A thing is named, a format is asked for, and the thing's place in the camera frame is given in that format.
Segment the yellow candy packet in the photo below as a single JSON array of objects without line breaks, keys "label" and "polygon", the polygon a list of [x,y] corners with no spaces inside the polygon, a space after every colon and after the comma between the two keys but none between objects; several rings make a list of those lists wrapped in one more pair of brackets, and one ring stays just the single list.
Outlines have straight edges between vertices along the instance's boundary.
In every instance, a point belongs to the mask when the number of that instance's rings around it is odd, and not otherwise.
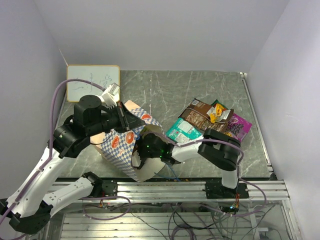
[{"label": "yellow candy packet", "polygon": [[213,124],[227,123],[234,113],[233,109],[227,109],[222,104],[214,104],[208,111],[208,119]]}]

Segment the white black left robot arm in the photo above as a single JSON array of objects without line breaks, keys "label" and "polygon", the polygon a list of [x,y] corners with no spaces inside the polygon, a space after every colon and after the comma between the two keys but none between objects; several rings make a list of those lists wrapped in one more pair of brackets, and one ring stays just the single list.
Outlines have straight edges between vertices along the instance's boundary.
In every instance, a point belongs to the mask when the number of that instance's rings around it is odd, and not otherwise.
[{"label": "white black left robot arm", "polygon": [[66,166],[65,158],[77,158],[82,150],[90,146],[92,136],[110,132],[127,133],[144,124],[120,101],[106,107],[95,95],[81,97],[73,106],[73,114],[54,130],[48,147],[25,182],[13,195],[1,199],[0,214],[10,219],[9,225],[15,231],[33,235],[72,202],[100,197],[103,181],[92,172],[84,173],[63,189],[52,193],[48,190]]}]

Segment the blue checkered paper bag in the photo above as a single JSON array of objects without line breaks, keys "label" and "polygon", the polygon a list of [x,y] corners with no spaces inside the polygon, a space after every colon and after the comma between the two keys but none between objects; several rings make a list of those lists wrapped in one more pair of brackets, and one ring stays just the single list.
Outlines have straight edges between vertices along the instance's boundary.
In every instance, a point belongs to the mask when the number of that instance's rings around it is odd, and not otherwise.
[{"label": "blue checkered paper bag", "polygon": [[92,144],[101,156],[117,167],[133,180],[141,183],[151,179],[158,174],[165,163],[160,158],[147,158],[140,169],[134,164],[140,164],[136,141],[141,133],[154,132],[163,133],[161,124],[146,110],[131,100],[124,103],[124,106],[136,117],[142,119],[144,124],[126,133],[118,133],[112,130],[110,133],[100,133],[90,138]]}]

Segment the purple snack pouch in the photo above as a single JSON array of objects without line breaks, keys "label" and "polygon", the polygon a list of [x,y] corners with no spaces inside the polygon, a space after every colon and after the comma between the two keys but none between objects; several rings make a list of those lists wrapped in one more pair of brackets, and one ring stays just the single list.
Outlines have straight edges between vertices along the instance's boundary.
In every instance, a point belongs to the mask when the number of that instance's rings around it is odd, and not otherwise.
[{"label": "purple snack pouch", "polygon": [[227,123],[227,128],[224,134],[242,142],[246,137],[246,135],[249,133],[251,127],[252,127],[251,122],[248,122],[244,118],[233,113],[232,117]]}]

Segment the green chips bag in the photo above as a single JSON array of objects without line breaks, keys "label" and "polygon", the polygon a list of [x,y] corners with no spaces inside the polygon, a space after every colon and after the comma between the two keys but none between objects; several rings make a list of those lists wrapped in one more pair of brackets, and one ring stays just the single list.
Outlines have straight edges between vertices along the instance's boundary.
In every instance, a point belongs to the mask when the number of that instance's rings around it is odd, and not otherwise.
[{"label": "green chips bag", "polygon": [[223,111],[228,110],[228,108],[227,108],[225,105],[223,105],[221,102],[219,102],[218,99],[216,99],[216,100],[211,104],[211,106],[215,107],[216,104],[221,105],[221,107],[223,108]]}]

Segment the brown chips bag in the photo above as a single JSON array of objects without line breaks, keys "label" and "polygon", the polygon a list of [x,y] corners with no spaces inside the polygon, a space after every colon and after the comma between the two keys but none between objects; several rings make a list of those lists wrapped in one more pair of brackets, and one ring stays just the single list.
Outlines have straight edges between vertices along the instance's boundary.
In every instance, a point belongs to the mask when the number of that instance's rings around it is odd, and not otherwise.
[{"label": "brown chips bag", "polygon": [[197,98],[194,98],[191,103],[180,114],[180,118],[187,121],[198,130],[205,132],[207,129],[213,129],[217,132],[224,133],[228,122],[211,123],[207,111],[212,106]]}]

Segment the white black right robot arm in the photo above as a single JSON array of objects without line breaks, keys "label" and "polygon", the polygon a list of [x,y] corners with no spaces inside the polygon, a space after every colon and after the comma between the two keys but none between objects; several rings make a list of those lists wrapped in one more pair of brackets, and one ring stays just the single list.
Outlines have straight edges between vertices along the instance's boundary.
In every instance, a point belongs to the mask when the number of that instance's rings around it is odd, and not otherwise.
[{"label": "white black right robot arm", "polygon": [[196,139],[177,143],[165,141],[160,133],[147,132],[138,137],[136,151],[142,163],[159,159],[171,166],[202,157],[221,170],[220,192],[224,197],[231,198],[238,192],[238,167],[244,152],[234,137],[209,128]]}]

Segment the green fox's candy bag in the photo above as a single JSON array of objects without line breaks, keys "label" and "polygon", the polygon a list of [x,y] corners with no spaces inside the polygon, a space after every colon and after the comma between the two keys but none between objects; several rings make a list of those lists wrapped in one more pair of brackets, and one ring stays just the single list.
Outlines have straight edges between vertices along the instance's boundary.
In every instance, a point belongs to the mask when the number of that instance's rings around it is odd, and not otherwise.
[{"label": "green fox's candy bag", "polygon": [[178,118],[165,135],[177,143],[187,143],[201,137],[203,134],[189,122]]}]

